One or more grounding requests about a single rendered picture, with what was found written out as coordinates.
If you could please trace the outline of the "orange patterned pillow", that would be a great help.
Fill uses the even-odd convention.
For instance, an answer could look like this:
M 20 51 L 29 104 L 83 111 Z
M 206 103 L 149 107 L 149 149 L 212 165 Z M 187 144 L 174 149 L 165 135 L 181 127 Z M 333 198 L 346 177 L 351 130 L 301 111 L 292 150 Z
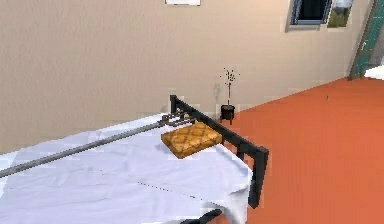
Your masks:
M 223 137 L 203 122 L 196 122 L 190 126 L 163 133 L 161 140 L 178 159 L 184 159 L 220 144 Z

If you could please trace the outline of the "potted plant in black pot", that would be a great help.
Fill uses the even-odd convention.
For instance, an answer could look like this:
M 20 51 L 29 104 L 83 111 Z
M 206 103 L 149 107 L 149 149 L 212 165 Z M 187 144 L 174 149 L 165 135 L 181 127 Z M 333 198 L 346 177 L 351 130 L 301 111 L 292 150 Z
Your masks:
M 239 73 L 236 73 L 233 69 L 224 69 L 225 81 L 224 85 L 227 87 L 227 101 L 220 106 L 220 118 L 219 121 L 228 120 L 230 124 L 233 123 L 235 117 L 235 106 L 231 104 L 232 85 L 236 81 Z

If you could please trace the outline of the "white framed picture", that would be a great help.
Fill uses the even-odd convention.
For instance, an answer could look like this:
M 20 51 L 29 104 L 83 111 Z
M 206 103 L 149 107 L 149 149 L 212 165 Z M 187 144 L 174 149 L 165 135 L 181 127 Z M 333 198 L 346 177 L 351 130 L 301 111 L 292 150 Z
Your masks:
M 167 5 L 200 6 L 201 0 L 165 0 Z

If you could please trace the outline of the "teal room door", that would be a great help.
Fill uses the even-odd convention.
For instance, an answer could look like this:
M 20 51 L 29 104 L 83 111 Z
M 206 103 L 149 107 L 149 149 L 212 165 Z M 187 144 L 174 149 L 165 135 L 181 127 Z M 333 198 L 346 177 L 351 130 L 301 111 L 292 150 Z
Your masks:
M 377 39 L 384 25 L 384 0 L 373 0 L 369 17 L 353 61 L 348 80 L 361 78 L 368 70 Z

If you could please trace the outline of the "white bed with black frame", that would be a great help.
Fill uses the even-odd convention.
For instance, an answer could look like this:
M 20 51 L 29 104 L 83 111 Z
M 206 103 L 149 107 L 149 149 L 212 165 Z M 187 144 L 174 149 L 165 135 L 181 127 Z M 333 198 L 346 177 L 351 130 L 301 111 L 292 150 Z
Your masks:
M 46 141 L 0 155 L 0 170 L 185 112 L 223 141 L 178 159 L 163 126 L 0 178 L 0 224 L 245 224 L 260 196 L 269 152 L 171 96 L 169 113 Z

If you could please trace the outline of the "grey long-handled rake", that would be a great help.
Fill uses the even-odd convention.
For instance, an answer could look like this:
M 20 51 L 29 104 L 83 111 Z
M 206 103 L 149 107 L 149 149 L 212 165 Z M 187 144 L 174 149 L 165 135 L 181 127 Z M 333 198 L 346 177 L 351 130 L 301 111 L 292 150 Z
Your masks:
M 185 112 L 175 112 L 167 115 L 163 115 L 162 118 L 152 124 L 148 124 L 145 126 L 141 126 L 138 128 L 135 128 L 133 130 L 129 130 L 123 133 L 119 133 L 101 140 L 97 140 L 82 146 L 78 146 L 75 148 L 67 149 L 62 152 L 58 152 L 49 156 L 45 156 L 42 158 L 38 158 L 32 161 L 24 162 L 19 165 L 11 166 L 10 168 L 6 168 L 3 170 L 0 170 L 0 178 L 7 177 L 16 173 L 19 173 L 21 171 L 25 171 L 27 169 L 31 169 L 36 166 L 40 166 L 43 164 L 47 164 L 50 162 L 53 162 L 58 159 L 62 159 L 64 157 L 68 157 L 70 155 L 74 155 L 80 152 L 87 151 L 89 149 L 99 147 L 105 144 L 109 144 L 111 142 L 115 142 L 124 138 L 131 137 L 133 135 L 137 135 L 142 132 L 150 131 L 152 129 L 161 128 L 163 126 L 171 126 L 171 127 L 178 127 L 181 125 L 185 125 L 188 123 L 194 124 L 196 122 L 195 118 L 192 118 L 191 116 L 186 116 Z

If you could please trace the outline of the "window with grey frame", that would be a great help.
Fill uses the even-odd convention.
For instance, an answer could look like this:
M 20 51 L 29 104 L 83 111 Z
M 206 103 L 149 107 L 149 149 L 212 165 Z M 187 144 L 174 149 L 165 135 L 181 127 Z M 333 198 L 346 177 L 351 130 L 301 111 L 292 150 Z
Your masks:
M 285 31 L 344 28 L 354 0 L 289 0 Z

